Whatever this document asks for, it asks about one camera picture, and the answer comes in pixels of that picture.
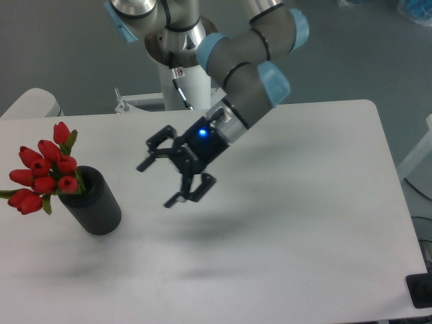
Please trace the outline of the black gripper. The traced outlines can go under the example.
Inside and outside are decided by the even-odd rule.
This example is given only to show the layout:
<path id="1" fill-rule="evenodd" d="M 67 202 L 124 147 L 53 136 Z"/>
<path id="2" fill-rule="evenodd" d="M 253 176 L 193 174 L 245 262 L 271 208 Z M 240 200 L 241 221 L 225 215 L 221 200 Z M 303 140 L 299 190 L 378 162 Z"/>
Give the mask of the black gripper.
<path id="1" fill-rule="evenodd" d="M 148 157 L 136 167 L 137 171 L 145 171 L 158 158 L 170 158 L 183 175 L 180 190 L 163 204 L 165 208 L 187 200 L 197 203 L 215 185 L 216 179 L 203 171 L 229 144 L 211 125 L 212 121 L 201 117 L 181 136 L 173 126 L 167 125 L 146 140 Z M 173 146 L 159 148 L 168 139 L 173 140 Z M 195 174 L 200 174 L 201 183 L 191 191 Z"/>

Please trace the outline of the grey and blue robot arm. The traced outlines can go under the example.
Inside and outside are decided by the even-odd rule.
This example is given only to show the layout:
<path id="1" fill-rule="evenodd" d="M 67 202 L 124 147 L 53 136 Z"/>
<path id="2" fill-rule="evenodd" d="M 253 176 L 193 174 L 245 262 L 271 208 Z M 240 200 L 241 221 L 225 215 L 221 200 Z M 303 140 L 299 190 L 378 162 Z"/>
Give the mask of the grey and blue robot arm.
<path id="1" fill-rule="evenodd" d="M 144 171 L 168 158 L 182 185 L 166 203 L 197 202 L 214 185 L 206 172 L 232 143 L 291 90 L 274 60 L 308 39 L 306 17 L 282 1 L 245 1 L 250 29 L 229 38 L 200 14 L 198 1 L 106 1 L 107 15 L 128 43 L 141 41 L 158 65 L 165 108 L 206 109 L 182 135 L 166 126 L 147 140 Z"/>

